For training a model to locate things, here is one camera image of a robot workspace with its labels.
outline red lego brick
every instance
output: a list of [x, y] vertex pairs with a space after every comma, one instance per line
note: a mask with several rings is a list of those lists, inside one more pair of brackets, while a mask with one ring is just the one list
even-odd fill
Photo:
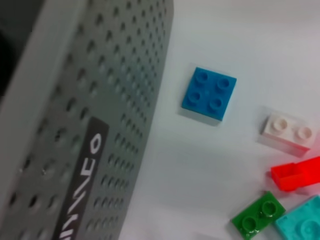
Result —
[[320, 157], [300, 163], [288, 163], [271, 168], [271, 176], [278, 188], [285, 192], [320, 183]]

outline blue lego brick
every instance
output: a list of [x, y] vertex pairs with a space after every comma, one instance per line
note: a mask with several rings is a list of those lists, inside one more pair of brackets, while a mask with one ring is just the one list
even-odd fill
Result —
[[286, 240], [320, 240], [320, 197], [280, 217], [275, 225]]
[[222, 121], [237, 79], [197, 67], [182, 107]]

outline gray perforated panel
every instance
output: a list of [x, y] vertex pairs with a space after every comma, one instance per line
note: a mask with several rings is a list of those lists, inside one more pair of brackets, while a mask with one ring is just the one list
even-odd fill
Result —
[[19, 159], [16, 183], [2, 206], [1, 240], [52, 239], [91, 117], [105, 122], [109, 132], [76, 239], [120, 234], [157, 101], [173, 3], [89, 0], [81, 9], [32, 130], [33, 143]]

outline lego brick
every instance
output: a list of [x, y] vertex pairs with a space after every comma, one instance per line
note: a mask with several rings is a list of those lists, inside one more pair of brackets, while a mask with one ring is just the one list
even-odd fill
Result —
[[280, 217], [275, 225], [286, 240], [319, 240], [320, 197], [314, 196]]
[[285, 208], [278, 202], [271, 192], [267, 192], [256, 200], [231, 222], [241, 233], [243, 239], [249, 240], [273, 223], [285, 212]]
[[222, 121], [237, 79], [197, 67], [182, 107]]
[[315, 142], [318, 130], [297, 120], [279, 113], [270, 115], [262, 135], [286, 143], [295, 148], [310, 150]]
[[271, 168], [271, 177], [278, 188], [285, 192], [320, 183], [320, 157], [299, 163], [288, 163]]

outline white background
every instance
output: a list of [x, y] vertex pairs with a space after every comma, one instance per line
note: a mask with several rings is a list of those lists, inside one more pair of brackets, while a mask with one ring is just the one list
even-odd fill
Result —
[[[268, 174], [272, 166], [320, 155], [319, 137], [303, 156], [259, 137], [272, 110], [320, 119], [320, 1], [175, 0], [174, 8], [152, 128], [120, 239], [241, 239], [230, 219], [263, 191], [287, 210], [320, 193], [319, 185], [280, 192]], [[219, 125], [181, 110], [196, 66], [237, 78]], [[269, 226], [254, 239], [280, 236]]]

